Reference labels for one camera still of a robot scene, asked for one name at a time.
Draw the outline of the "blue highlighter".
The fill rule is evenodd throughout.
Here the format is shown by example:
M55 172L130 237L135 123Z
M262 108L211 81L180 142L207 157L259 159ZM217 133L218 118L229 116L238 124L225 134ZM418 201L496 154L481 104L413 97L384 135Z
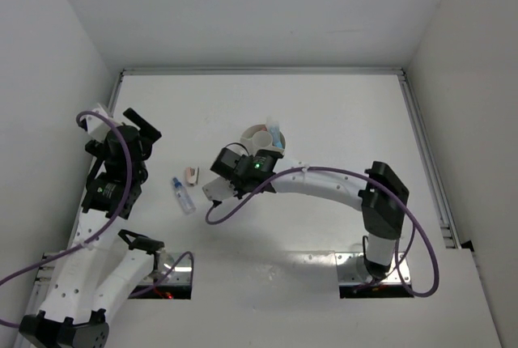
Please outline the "blue highlighter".
M279 122L272 117L267 117L266 123L265 123L267 131L272 136L272 144L276 146L277 148L282 149L283 144L281 141L281 134L280 134L280 125Z

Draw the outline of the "clear blue-cap bottle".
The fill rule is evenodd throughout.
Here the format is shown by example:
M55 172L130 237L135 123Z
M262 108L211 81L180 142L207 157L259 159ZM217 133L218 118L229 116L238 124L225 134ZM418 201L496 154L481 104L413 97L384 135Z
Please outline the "clear blue-cap bottle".
M196 210L196 206L194 205L191 197L189 196L186 188L183 184L178 180L177 177L172 178L172 187L174 193L176 195L176 199L180 204L181 209L185 214L192 214Z

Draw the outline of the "pink highlighter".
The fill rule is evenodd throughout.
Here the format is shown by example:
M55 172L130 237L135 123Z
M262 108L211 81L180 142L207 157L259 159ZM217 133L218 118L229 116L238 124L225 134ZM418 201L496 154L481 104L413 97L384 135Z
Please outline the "pink highlighter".
M260 124L260 125L255 125L253 127L253 132L256 133L258 131L266 131L267 128L266 128L266 125L265 124Z

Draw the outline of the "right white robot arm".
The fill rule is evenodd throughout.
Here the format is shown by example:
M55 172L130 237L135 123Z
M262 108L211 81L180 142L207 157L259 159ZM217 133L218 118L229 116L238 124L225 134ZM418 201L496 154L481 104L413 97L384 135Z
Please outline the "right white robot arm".
M410 192L386 163L372 163L365 171L366 185L362 188L352 181L351 174L307 166L266 149L245 155L224 147L210 170L217 178L202 190L214 207L232 197L241 199L267 192L318 197L359 211L367 231L365 270L374 281L389 274Z

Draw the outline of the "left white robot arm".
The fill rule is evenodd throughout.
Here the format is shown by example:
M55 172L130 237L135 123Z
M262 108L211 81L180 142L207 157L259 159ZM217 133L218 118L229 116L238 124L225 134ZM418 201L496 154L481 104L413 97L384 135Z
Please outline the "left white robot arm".
M104 107L81 117L95 157L72 247L56 264L46 298L23 317L19 334L34 347L103 347L113 317L155 271L163 242L126 229L148 178L146 161L161 133L132 108L126 123Z

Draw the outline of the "white round divided organizer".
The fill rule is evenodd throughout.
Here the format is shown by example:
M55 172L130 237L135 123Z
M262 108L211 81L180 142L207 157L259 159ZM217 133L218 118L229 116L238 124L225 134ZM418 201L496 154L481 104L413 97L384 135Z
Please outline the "white round divided organizer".
M287 142L284 134L280 130L283 148L277 148L272 144L272 136L266 131L253 132L254 125L248 127L240 136L239 143L242 144L249 154L255 155L259 150L268 150L284 156Z

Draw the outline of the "aluminium frame rail back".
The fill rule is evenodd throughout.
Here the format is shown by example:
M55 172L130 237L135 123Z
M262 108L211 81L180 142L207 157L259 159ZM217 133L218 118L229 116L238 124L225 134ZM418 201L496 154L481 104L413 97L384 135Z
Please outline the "aluminium frame rail back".
M157 67L128 68L121 76L147 75L273 75L273 74L360 74L398 75L405 74L402 68L394 67L347 67L347 66L208 66L208 67Z

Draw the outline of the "aluminium frame rail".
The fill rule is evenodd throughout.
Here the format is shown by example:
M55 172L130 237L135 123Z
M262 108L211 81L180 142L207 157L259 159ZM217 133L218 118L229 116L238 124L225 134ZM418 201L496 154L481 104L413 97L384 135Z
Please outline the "aluminium frame rail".
M427 182L438 215L446 248L461 248L461 241L454 222L452 209L427 135L426 126L416 95L404 70L398 75L401 92L414 130L418 150L426 173Z
M108 105L105 104L97 104L94 108L88 111L82 111L78 117L76 117L76 124L87 133L89 133L90 140L95 138L100 138L101 142L105 139L106 134L111 130L111 127L115 127L117 122L113 119L113 107L117 102L117 93L120 89L120 85L123 80L124 70L117 74L115 83L113 88L110 91L110 97L108 99ZM76 229L79 223L79 217L82 214L82 207L79 206L76 215L74 216L74 222L72 226L72 231L70 233L67 247L65 250L60 251L59 253L63 253L69 248L74 247L74 238L76 237ZM41 275L40 273L48 273L47 269L53 269L53 262L47 263L45 265L39 265L36 267L35 277L32 286L32 292L28 300L27 308L24 314L36 314L40 304L46 298L46 295L49 291L49 283L52 278L52 271L50 271L50 275L47 277ZM24 339L19 332L16 332L15 342L12 347L32 347L32 344Z
M360 74L398 75L405 74L402 68L394 67L347 67L347 66L208 66L208 67L157 67L128 68L121 76L147 75L273 75L273 74Z

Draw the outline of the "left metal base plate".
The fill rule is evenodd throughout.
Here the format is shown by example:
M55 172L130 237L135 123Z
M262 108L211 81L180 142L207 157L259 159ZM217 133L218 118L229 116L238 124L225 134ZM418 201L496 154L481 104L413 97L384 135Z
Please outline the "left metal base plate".
M143 282L152 284L163 279L161 286L187 286L192 281L193 256L190 253L161 253L157 269L147 275Z

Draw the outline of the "metal base plate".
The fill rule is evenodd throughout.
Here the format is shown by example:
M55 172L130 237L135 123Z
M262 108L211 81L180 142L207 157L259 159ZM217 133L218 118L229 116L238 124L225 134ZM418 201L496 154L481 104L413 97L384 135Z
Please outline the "metal base plate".
M340 286L361 286L372 280L372 276L367 272L363 263L362 252L335 253L334 256ZM401 286L401 283L404 282L410 286L411 276L407 261L401 262L399 269L400 274L397 272L396 258L393 257L387 276L381 281L381 285Z
M147 275L143 282L152 284L163 279L161 286L187 286L192 281L193 256L190 253L161 253L157 269Z

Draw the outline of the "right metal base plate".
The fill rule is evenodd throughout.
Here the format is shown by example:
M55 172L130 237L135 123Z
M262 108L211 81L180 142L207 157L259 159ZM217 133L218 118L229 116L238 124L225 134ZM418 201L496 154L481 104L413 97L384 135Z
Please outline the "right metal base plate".
M334 256L340 286L361 286L372 280L372 276L367 272L363 263L362 252L335 253ZM411 276L407 261L401 262L399 269L400 274L397 272L396 258L393 257L387 276L381 281L381 285L401 286L401 283L404 282L410 286Z

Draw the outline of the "aluminium frame rail left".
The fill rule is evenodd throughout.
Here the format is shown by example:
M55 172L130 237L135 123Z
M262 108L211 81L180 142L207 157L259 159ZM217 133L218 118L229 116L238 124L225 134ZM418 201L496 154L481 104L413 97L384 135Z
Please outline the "aluminium frame rail left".
M78 117L76 117L76 124L87 133L89 133L90 140L95 138L100 138L101 142L105 139L106 134L111 130L111 127L115 127L117 122L113 119L113 107L117 102L117 93L120 89L120 85L123 80L124 70L117 74L115 83L113 88L110 91L110 97L108 99L108 105L105 104L97 104L94 108L88 111L82 111ZM67 247L65 250L60 251L59 253L63 253L69 248L74 247L74 238L76 237L76 229L79 223L79 217L82 214L82 207L79 206L76 215L74 216L74 222L72 226L72 231L70 233ZM47 269L53 269L53 262L47 263L45 265L39 265L36 267L35 277L32 286L32 292L28 300L27 308L24 314L36 314L40 304L46 298L46 295L49 291L49 283L52 278L52 271L50 271L50 275L47 277L41 275L40 273L48 273ZM24 339L19 332L16 332L15 342L12 347L32 347L32 344Z

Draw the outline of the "aluminium frame rail right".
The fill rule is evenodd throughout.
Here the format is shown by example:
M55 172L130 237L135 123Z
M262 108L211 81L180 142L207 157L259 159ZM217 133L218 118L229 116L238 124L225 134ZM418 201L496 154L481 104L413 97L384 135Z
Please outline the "aluminium frame rail right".
M454 222L452 209L427 135L426 126L416 95L404 70L398 75L401 92L414 130L418 150L426 173L427 182L438 215L446 248L461 248L461 241Z

